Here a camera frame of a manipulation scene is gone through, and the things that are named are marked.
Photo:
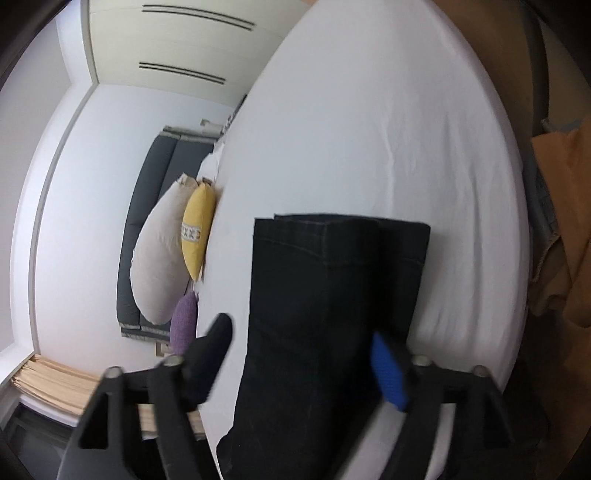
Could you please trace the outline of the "large beige pillow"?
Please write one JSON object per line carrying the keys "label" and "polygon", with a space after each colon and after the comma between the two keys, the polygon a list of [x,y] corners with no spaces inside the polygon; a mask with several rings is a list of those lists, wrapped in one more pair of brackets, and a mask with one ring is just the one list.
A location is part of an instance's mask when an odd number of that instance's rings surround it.
{"label": "large beige pillow", "polygon": [[181,251],[184,210],[197,180],[183,174],[149,213],[133,250],[129,272],[132,296],[152,325],[167,323],[189,284]]}

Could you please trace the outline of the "beige curtain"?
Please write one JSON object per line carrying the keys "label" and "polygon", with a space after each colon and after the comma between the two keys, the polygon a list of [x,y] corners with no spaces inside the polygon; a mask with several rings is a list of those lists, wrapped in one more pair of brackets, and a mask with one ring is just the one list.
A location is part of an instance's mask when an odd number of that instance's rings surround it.
{"label": "beige curtain", "polygon": [[50,360],[31,357],[10,379],[16,390],[46,416],[75,424],[100,378]]}

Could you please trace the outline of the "dark grey headboard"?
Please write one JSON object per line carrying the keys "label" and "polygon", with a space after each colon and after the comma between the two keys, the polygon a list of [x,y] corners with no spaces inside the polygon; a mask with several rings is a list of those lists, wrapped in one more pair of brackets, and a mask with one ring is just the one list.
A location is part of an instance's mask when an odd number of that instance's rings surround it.
{"label": "dark grey headboard", "polygon": [[153,140],[131,196],[121,244],[116,315],[123,337],[146,342],[169,342],[169,325],[150,324],[135,304],[129,271],[140,231],[160,197],[181,175],[195,176],[213,151],[214,139],[165,127]]}

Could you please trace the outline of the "orange cloth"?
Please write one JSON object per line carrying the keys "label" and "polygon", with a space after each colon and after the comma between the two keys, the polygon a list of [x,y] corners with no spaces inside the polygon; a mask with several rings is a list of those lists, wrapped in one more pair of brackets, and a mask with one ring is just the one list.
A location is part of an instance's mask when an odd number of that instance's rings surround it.
{"label": "orange cloth", "polygon": [[558,317],[559,347],[545,401],[552,450],[569,461],[590,428],[590,119],[532,140],[558,232],[530,283],[532,312]]}

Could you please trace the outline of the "white bed mattress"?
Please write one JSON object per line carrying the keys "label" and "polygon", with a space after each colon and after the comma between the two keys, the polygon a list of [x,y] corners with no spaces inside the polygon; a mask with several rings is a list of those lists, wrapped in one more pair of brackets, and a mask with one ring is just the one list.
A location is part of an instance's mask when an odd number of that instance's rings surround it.
{"label": "white bed mattress", "polygon": [[329,214],[431,229],[406,350],[386,342],[407,408],[381,393],[334,479],[519,477],[501,392],[530,270],[522,162],[488,74],[434,3],[311,7],[230,127],[215,187],[198,295],[200,329],[219,313],[235,328],[201,411],[219,470],[245,368],[254,224]]}

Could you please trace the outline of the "purple cushion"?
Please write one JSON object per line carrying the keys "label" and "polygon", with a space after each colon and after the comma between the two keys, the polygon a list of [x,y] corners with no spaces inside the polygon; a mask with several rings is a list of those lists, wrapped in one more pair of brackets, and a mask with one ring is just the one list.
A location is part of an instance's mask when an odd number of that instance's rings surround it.
{"label": "purple cushion", "polygon": [[197,316],[197,296],[190,291],[178,301],[170,320],[169,338],[173,354],[182,355],[195,338]]}

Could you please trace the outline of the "yellow patterned cushion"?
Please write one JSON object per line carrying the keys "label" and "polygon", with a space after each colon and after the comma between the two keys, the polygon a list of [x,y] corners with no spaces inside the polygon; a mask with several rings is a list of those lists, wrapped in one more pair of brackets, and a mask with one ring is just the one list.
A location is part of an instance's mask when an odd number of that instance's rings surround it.
{"label": "yellow patterned cushion", "polygon": [[201,181],[191,194],[184,210],[181,223],[181,251],[192,281],[198,279],[204,265],[215,205],[216,196],[211,183]]}

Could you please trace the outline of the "black jeans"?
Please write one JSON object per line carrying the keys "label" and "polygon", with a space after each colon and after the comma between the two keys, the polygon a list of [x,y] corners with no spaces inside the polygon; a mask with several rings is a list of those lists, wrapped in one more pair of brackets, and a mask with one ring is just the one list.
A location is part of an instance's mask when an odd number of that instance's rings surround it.
{"label": "black jeans", "polygon": [[430,234],[359,216],[256,220],[245,368],[217,447],[224,478],[339,475],[382,397],[375,337],[406,350]]}

